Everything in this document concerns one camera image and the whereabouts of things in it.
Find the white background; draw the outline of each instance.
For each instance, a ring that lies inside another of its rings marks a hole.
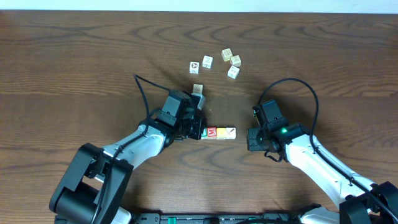
[[[398,13],[398,0],[0,0],[0,9]]]

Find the wooden table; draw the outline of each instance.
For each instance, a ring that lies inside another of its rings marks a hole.
[[[377,183],[398,185],[398,16],[174,12],[0,12],[0,223],[52,223],[50,197],[84,143],[114,143],[145,117],[137,73],[190,91],[204,84],[208,123],[234,141],[175,142],[131,176],[123,206],[184,212],[263,212],[320,203],[326,194],[291,164],[248,152],[262,90],[301,78],[320,99],[315,134]],[[221,50],[243,64],[236,80]],[[213,67],[188,71],[214,57]],[[167,93],[143,84],[150,108]],[[291,122],[311,125],[299,83],[272,90]]]

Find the black cable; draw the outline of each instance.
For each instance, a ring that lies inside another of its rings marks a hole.
[[[149,112],[148,101],[147,101],[147,98],[145,96],[144,90],[142,89],[141,84],[138,81],[138,78],[143,80],[143,81],[145,81],[145,82],[147,82],[147,83],[149,83],[149,84],[151,84],[151,85],[154,85],[156,87],[159,87],[159,88],[167,90],[167,91],[170,91],[168,88],[160,86],[160,85],[155,84],[155,83],[152,83],[152,82],[146,80],[145,78],[142,78],[142,77],[140,77],[140,76],[138,76],[136,74],[133,74],[133,77],[134,77],[134,79],[135,79],[135,81],[136,81],[136,83],[138,85],[138,88],[139,88],[139,91],[141,92],[142,98],[144,99],[144,104],[145,104],[145,109],[146,109],[146,114],[147,114],[146,127],[145,127],[145,130],[141,134],[139,134],[138,136],[134,137],[133,139],[128,140],[124,144],[120,145],[118,147],[118,150],[116,150],[116,152],[114,153],[111,161],[109,162],[108,170],[106,171],[106,175],[105,175],[104,183],[103,183],[103,186],[102,186],[102,189],[101,189],[101,193],[99,194],[97,207],[95,208],[95,212],[94,212],[93,218],[91,219],[91,222],[90,222],[91,224],[94,224],[94,222],[96,220],[96,217],[98,216],[98,214],[99,214],[99,212],[101,210],[102,201],[104,200],[105,191],[106,191],[106,188],[108,186],[108,182],[109,182],[109,179],[110,179],[110,176],[111,176],[111,171],[112,171],[112,168],[113,168],[113,164],[114,164],[117,156],[119,155],[119,153],[121,151],[123,151],[123,149],[126,146],[128,146],[129,144],[133,143],[137,139],[139,139],[139,138],[141,138],[141,137],[146,135],[146,133],[148,132],[148,128],[149,128],[149,118],[160,110],[160,109],[154,109],[153,111]]]
[[[285,220],[270,220],[270,219],[257,219],[257,220],[245,220],[238,222],[237,224],[254,224],[254,223],[273,223],[273,224],[298,224],[301,222],[292,222],[292,221],[285,221]]]
[[[394,219],[395,221],[398,222],[398,218],[397,215],[391,211],[387,206],[385,206],[378,198],[376,198],[365,186],[362,186],[357,180],[354,179],[353,176],[346,174],[344,171],[342,171],[338,166],[336,166],[334,163],[332,163],[331,161],[329,161],[328,158],[326,158],[322,152],[319,150],[318,146],[316,146],[313,142],[313,132],[315,129],[315,124],[317,123],[317,119],[318,119],[318,109],[319,109],[319,102],[318,102],[318,96],[315,93],[315,90],[305,81],[300,80],[298,78],[284,78],[281,79],[279,81],[274,82],[273,84],[269,85],[261,94],[259,101],[258,101],[258,105],[261,103],[262,98],[266,95],[266,93],[269,91],[269,89],[271,89],[274,85],[284,82],[284,81],[296,81],[296,82],[300,82],[303,83],[306,87],[308,87],[310,89],[310,91],[313,94],[313,97],[315,99],[315,115],[314,115],[314,119],[313,119],[313,123],[312,123],[312,127],[311,127],[311,131],[310,131],[310,142],[311,142],[311,146],[314,150],[314,153],[316,152],[329,166],[331,166],[332,168],[334,168],[337,172],[339,172],[344,178],[348,179],[350,183],[354,184],[355,186],[357,186],[359,189],[361,189],[363,192],[365,192],[365,194],[367,194],[369,196],[369,198],[371,198],[372,200],[374,200],[374,202],[376,204],[378,204],[386,213],[388,213],[392,219]]]

